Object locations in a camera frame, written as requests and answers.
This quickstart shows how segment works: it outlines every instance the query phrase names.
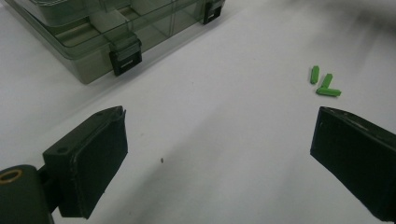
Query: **plastic storage box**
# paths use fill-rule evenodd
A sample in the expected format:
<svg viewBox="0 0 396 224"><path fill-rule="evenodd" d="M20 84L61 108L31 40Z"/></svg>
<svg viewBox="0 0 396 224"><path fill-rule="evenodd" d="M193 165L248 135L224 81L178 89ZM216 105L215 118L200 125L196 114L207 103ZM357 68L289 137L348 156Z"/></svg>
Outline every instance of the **plastic storage box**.
<svg viewBox="0 0 396 224"><path fill-rule="evenodd" d="M6 0L82 83L142 62L142 52L220 15L225 0Z"/></svg>

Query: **green pill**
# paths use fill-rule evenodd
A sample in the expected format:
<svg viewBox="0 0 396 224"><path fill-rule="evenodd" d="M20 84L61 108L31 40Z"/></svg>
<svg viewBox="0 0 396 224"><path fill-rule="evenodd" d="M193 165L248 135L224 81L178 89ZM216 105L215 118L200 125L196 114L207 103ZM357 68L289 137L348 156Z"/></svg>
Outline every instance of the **green pill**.
<svg viewBox="0 0 396 224"><path fill-rule="evenodd" d="M317 89L317 94L319 95L328 95L328 96L340 96L341 91L327 88L319 88Z"/></svg>
<svg viewBox="0 0 396 224"><path fill-rule="evenodd" d="M311 71L311 83L317 84L319 80L319 66L315 65Z"/></svg>
<svg viewBox="0 0 396 224"><path fill-rule="evenodd" d="M329 88L330 83L332 82L332 74L327 74L326 77L323 79L321 88Z"/></svg>

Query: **green object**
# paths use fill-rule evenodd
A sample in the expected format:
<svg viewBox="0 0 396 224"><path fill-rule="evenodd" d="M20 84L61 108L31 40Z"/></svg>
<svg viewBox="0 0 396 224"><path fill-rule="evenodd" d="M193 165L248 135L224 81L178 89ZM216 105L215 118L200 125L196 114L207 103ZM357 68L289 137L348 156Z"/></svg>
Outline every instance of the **green object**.
<svg viewBox="0 0 396 224"><path fill-rule="evenodd" d="M322 85L320 87L328 89L331 82L332 82L332 74L327 74L326 77L323 79Z"/></svg>
<svg viewBox="0 0 396 224"><path fill-rule="evenodd" d="M340 96L341 91L327 88L319 88L317 89L317 94L319 95L328 95L328 96Z"/></svg>
<svg viewBox="0 0 396 224"><path fill-rule="evenodd" d="M319 80L319 66L315 65L311 71L311 83L317 84Z"/></svg>

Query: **screw hole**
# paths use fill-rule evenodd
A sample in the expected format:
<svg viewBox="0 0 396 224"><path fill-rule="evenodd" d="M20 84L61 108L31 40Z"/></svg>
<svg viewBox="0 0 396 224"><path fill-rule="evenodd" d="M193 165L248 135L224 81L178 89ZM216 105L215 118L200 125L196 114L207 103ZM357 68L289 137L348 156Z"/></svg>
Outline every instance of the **screw hole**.
<svg viewBox="0 0 396 224"><path fill-rule="evenodd" d="M56 150L58 153L65 153L67 151L67 147L60 147Z"/></svg>
<svg viewBox="0 0 396 224"><path fill-rule="evenodd" d="M0 185L9 184L16 179L20 178L22 170L10 170L3 174L0 174Z"/></svg>

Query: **white table surface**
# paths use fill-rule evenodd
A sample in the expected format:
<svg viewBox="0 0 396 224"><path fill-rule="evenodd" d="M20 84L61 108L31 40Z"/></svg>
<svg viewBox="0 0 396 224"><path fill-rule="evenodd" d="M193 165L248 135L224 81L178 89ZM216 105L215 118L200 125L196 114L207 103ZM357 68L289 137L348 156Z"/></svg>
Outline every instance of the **white table surface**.
<svg viewBox="0 0 396 224"><path fill-rule="evenodd" d="M56 223L381 223L309 149L321 105L396 133L396 26L378 13L391 2L227 0L219 19L88 86L3 2L0 169L40 167L88 116L123 105L119 172L89 220L55 211ZM315 64L339 98L315 94Z"/></svg>

